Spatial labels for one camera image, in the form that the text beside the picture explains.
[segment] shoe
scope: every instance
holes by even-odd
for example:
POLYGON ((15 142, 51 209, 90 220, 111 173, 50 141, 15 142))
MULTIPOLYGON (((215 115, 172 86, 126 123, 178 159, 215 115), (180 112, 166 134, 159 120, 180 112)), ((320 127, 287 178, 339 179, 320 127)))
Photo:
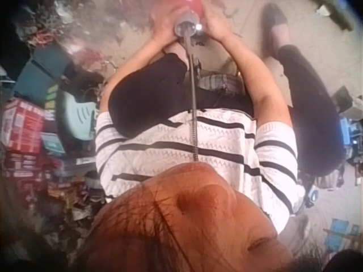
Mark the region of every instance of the shoe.
POLYGON ((273 37, 271 35, 271 29, 274 26, 280 24, 287 24, 288 20, 285 14, 280 10, 278 5, 275 3, 268 3, 264 6, 262 12, 262 27, 263 27, 263 40, 264 40, 264 51, 270 56, 278 59, 275 49, 273 47, 273 37))

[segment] hand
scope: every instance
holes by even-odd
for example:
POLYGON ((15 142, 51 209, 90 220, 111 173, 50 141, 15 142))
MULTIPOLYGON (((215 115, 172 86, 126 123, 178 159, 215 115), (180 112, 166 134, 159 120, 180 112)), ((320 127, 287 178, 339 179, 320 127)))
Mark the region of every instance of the hand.
POLYGON ((232 33, 230 24, 224 14, 217 10, 208 0, 202 0, 204 18, 202 25, 204 31, 213 39, 222 42, 232 33))
POLYGON ((157 5, 151 14, 154 21, 153 40, 163 48, 177 39, 174 33, 175 22, 190 9, 187 6, 180 7, 180 2, 156 1, 157 5))

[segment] dark hair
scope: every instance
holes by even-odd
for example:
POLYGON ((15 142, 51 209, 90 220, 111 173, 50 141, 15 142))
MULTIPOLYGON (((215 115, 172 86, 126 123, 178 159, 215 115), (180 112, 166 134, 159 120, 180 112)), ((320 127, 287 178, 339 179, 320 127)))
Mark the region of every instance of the dark hair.
MULTIPOLYGON (((167 223, 166 215, 159 209, 159 204, 154 202, 152 207, 141 205, 138 209, 144 211, 143 216, 138 222, 132 222, 130 218, 136 211, 128 208, 128 202, 118 202, 117 204, 111 202, 107 211, 102 212, 102 222, 95 222, 74 270, 178 272, 185 271, 185 266, 181 265, 183 261, 187 264, 188 271, 195 271, 176 241, 167 223), (153 228, 150 230, 147 230, 146 222, 148 220, 152 220, 153 228), (132 233, 128 230, 129 225, 135 223, 141 227, 140 233, 132 233), (109 231, 110 229, 104 227, 105 224, 117 230, 109 231)), ((346 265, 351 261, 350 258, 339 259, 341 254, 345 254, 344 251, 338 253, 331 262, 337 260, 338 263, 346 265)), ((226 271, 229 271, 228 264, 226 264, 226 271)), ((303 271, 334 272, 339 270, 334 270, 331 265, 327 265, 323 270, 322 258, 319 251, 315 249, 294 259, 277 272, 303 271)))

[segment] pile of junk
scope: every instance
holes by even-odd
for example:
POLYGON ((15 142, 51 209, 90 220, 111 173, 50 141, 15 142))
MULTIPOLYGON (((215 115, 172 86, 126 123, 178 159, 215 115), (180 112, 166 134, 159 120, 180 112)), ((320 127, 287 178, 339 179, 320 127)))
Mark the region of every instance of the pile of junk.
MULTIPOLYGON (((92 35, 79 20, 94 6, 83 0, 29 2, 37 3, 21 6, 2 28, 3 271, 21 269, 23 262, 44 265, 37 271, 51 263, 59 264, 52 270, 63 270, 106 203, 95 165, 95 121, 107 69, 116 67, 87 46, 92 35)), ((97 20, 101 32, 119 31, 117 18, 104 19, 97 20)))

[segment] white striped shirt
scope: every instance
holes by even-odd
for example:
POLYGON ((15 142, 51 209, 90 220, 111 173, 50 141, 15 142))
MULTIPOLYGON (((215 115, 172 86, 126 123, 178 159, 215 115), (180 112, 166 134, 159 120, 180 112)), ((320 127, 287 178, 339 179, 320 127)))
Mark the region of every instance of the white striped shirt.
MULTIPOLYGON (((258 205, 278 233, 304 195, 297 185, 297 147, 292 128, 256 120, 237 110, 198 110, 199 161, 210 164, 235 190, 258 205)), ((113 197, 143 180, 193 161, 191 114, 182 112, 126 139, 113 127, 108 112, 96 126, 96 165, 101 184, 113 197)))

